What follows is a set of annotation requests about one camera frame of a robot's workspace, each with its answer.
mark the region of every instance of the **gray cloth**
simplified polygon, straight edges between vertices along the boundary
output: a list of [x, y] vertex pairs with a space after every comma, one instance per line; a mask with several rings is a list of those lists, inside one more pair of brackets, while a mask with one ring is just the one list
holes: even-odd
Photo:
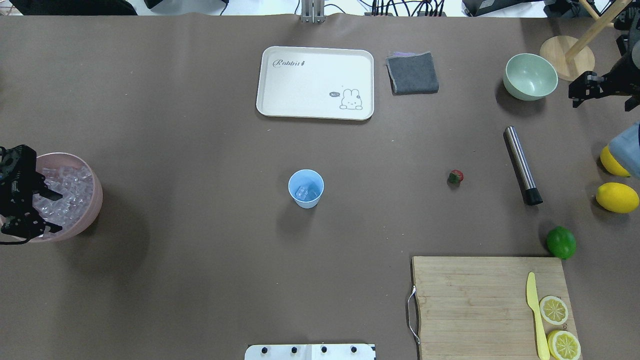
[[409, 56], [391, 56], [387, 58], [387, 69], [396, 95], [438, 92], [438, 78], [429, 51]]

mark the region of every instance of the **green lime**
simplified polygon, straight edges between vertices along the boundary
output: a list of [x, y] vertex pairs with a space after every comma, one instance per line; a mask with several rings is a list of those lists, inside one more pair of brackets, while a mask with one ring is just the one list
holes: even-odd
[[547, 234], [547, 247], [555, 257], [568, 259], [575, 252], [575, 237], [567, 228], [558, 226]]

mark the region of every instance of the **cutting board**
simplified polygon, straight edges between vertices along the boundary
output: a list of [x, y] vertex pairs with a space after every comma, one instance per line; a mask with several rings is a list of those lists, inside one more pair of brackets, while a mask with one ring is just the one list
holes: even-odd
[[564, 329], [580, 340], [560, 259], [415, 256], [412, 263], [422, 360], [537, 360], [529, 272], [538, 301], [557, 296], [569, 309], [564, 325], [543, 320], [545, 334]]

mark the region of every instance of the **mint green bowl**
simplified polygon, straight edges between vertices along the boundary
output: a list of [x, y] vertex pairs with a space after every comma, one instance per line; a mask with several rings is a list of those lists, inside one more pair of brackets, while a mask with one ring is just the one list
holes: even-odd
[[558, 74], [546, 59], [535, 54], [518, 54], [507, 62], [502, 82], [516, 99], [533, 101], [556, 89]]

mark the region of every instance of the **yellow knife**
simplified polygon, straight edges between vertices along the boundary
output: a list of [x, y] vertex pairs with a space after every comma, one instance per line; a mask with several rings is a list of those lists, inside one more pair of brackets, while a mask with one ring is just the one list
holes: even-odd
[[549, 346], [545, 336], [545, 328], [542, 327], [542, 316], [538, 304], [538, 290], [536, 289], [536, 274], [530, 272], [527, 278], [527, 305], [533, 310], [533, 318], [536, 323], [536, 345], [540, 360], [549, 360]]

